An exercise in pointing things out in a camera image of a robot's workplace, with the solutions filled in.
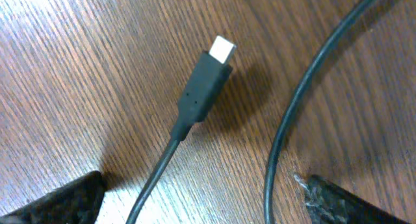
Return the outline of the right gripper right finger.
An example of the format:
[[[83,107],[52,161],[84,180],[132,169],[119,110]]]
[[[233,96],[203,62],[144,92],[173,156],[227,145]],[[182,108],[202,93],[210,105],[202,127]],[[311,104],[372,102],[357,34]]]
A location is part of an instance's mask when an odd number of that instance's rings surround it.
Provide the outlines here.
[[[294,179],[304,189],[304,203],[312,223],[406,224],[404,220],[370,204],[321,176],[312,175],[305,180],[295,174]]]

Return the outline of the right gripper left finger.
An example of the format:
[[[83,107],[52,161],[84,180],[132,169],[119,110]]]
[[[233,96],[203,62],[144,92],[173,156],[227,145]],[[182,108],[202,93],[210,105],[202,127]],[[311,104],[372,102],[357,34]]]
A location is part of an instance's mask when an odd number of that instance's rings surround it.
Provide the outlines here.
[[[1,223],[93,224],[101,208],[106,184],[99,171],[92,171],[43,197],[1,216]]]

